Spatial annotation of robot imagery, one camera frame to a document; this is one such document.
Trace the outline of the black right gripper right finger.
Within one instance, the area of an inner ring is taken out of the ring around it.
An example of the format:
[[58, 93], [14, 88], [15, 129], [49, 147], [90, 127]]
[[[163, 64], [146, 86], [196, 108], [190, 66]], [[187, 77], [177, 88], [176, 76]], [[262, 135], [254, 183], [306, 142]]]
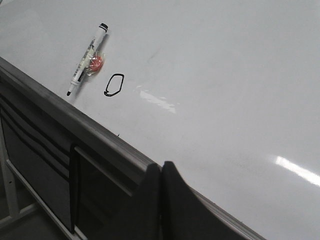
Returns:
[[160, 203], [165, 240], [244, 239], [201, 203], [171, 161], [161, 169]]

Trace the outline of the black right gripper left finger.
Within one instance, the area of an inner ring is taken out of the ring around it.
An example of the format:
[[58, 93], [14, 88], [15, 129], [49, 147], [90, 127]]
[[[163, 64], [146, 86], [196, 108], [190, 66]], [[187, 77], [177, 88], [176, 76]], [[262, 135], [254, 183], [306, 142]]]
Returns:
[[157, 240], [160, 218], [160, 178], [157, 164], [148, 165], [129, 202], [99, 233], [101, 240]]

